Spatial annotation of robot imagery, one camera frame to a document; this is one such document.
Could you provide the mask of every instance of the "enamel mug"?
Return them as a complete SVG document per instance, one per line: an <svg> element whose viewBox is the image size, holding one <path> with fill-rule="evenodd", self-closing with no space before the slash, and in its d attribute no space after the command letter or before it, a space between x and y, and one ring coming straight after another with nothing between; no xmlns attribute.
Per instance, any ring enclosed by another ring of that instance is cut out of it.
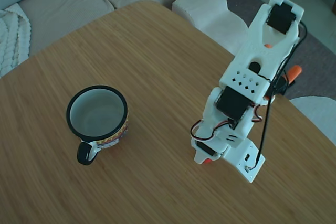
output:
<svg viewBox="0 0 336 224"><path fill-rule="evenodd" d="M70 101L67 122L81 139L77 150L80 164L89 165L97 153L116 145L128 128L128 108L124 96L109 86L91 86Z"/></svg>

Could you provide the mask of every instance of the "white 3d-printed robot arm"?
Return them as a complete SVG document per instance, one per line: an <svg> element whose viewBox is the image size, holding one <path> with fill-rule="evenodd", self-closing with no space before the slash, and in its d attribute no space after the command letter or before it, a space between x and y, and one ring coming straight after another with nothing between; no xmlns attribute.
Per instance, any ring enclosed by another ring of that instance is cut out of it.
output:
<svg viewBox="0 0 336 224"><path fill-rule="evenodd" d="M275 6L281 11L277 9L271 17ZM282 19L283 9L292 18L285 31L281 31L283 24L277 23L278 17ZM254 167L258 153L258 148L247 138L254 124L254 109L267 104L265 95L270 81L299 40L303 12L302 7L289 0L270 0L269 4L262 5L248 28L247 42L221 77L219 87L214 88L207 99L202 123L195 135L207 138L214 133L214 137L207 141L192 138L192 146L196 149L194 160L198 164L206 159L223 158L250 183L254 180L265 161L261 156L254 169L246 168ZM282 26L280 31L276 29L279 25ZM234 126L214 131L225 121L233 122Z"/></svg>

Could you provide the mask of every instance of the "red wire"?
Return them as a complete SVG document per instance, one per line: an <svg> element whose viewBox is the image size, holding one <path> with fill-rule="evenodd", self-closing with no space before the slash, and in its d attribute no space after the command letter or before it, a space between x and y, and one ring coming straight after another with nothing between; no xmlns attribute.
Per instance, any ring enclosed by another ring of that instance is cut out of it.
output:
<svg viewBox="0 0 336 224"><path fill-rule="evenodd" d="M254 107L254 116L257 118L257 119L252 119L252 122L254 123L259 123L263 120L263 118L257 113L259 107L260 105Z"/></svg>
<svg viewBox="0 0 336 224"><path fill-rule="evenodd" d="M222 126L224 126L224 125L226 125L226 124L229 124L229 121L222 121L222 122L218 123L217 126L214 127L214 129L212 130L212 133L211 133L211 136L210 136L210 137L202 138L202 137L195 136L194 133L193 133L194 129L195 129L195 128L196 128L202 121L203 121L203 120L199 120L199 121L197 121L197 122L191 127L191 129L190 129L190 135L191 135L191 137L193 137L194 139L196 139L196 140L198 140L198 141L208 141L208 140L212 139L212 138L215 136L215 131L216 131L218 128L220 128L220 127L222 127Z"/></svg>

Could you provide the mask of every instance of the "wooden table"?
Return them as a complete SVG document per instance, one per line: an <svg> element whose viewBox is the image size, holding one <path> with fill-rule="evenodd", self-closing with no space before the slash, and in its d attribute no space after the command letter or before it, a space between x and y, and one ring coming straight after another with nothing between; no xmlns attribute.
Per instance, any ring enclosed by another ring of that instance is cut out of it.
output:
<svg viewBox="0 0 336 224"><path fill-rule="evenodd" d="M336 223L336 147L284 97L253 184L225 161L194 163L190 126L231 60L168 9L138 2L1 78L0 223ZM124 94L130 129L83 166L65 111L95 84ZM249 136L257 145L261 129Z"/></svg>

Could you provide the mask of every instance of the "black handle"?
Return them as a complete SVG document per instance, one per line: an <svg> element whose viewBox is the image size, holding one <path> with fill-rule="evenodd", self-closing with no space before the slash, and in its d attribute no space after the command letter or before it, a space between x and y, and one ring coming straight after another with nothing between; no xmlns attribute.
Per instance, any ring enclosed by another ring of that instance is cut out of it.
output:
<svg viewBox="0 0 336 224"><path fill-rule="evenodd" d="M82 165L90 165L95 160L97 153L91 160L89 160L91 149L92 145L87 142L81 142L79 144L77 151L77 160L79 163Z"/></svg>

